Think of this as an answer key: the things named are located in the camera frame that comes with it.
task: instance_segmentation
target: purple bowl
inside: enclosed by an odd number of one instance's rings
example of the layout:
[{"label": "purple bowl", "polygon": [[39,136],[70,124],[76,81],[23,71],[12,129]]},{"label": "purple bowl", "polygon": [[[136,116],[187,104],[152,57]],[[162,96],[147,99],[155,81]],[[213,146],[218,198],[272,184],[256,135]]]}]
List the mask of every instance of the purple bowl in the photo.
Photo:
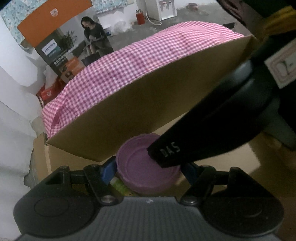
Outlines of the purple bowl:
[{"label": "purple bowl", "polygon": [[180,166],[161,168],[151,159],[146,148],[157,134],[142,134],[128,139],[116,154],[118,173],[124,184],[141,194],[160,193],[180,177]]}]

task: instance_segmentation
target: gingham fabric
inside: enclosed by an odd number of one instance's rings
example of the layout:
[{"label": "gingham fabric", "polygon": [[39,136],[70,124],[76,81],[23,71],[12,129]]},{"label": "gingham fabric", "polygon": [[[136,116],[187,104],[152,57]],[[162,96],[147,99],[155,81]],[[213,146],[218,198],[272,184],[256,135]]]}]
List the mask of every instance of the gingham fabric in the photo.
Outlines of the gingham fabric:
[{"label": "gingham fabric", "polygon": [[103,56],[78,73],[44,107],[42,119],[48,137],[143,75],[190,54],[241,37],[242,34],[215,23],[190,21]]}]

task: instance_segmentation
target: woman in black dress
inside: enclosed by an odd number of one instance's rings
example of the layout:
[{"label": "woman in black dress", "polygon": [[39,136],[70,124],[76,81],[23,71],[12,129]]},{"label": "woman in black dress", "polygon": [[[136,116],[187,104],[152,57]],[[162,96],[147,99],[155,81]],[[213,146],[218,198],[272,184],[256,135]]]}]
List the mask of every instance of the woman in black dress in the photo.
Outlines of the woman in black dress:
[{"label": "woman in black dress", "polygon": [[107,39],[104,29],[101,24],[96,23],[90,17],[83,17],[81,19],[81,26],[84,28],[84,35],[90,42],[87,46],[88,55],[96,53],[98,50],[100,56],[104,56],[113,52],[113,49]]}]

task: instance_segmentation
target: philips logo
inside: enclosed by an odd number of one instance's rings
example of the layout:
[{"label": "philips logo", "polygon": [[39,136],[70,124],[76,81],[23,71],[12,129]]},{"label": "philips logo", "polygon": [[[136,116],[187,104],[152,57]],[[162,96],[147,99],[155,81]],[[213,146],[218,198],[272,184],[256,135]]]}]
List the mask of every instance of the philips logo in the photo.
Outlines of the philips logo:
[{"label": "philips logo", "polygon": [[45,55],[49,55],[57,47],[56,41],[53,39],[47,45],[45,45],[41,50]]}]

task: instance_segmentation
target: concrete floor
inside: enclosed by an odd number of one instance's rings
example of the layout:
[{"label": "concrete floor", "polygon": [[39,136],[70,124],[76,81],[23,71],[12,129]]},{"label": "concrete floor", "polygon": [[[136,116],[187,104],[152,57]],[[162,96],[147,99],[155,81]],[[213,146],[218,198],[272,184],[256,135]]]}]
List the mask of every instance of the concrete floor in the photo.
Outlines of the concrete floor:
[{"label": "concrete floor", "polygon": [[109,41],[114,50],[119,50],[133,42],[145,39],[164,30],[167,27],[186,21],[203,21],[218,23],[221,25],[224,23],[236,22],[236,26],[233,29],[234,32],[244,35],[251,34],[241,23],[236,21],[234,17],[224,11],[224,9],[217,3],[199,6],[197,11],[188,10],[186,8],[178,9],[176,17],[161,21],[162,24],[160,26],[152,25],[148,21],[143,25],[137,25],[137,23],[135,23],[132,28],[125,33],[109,37]]}]

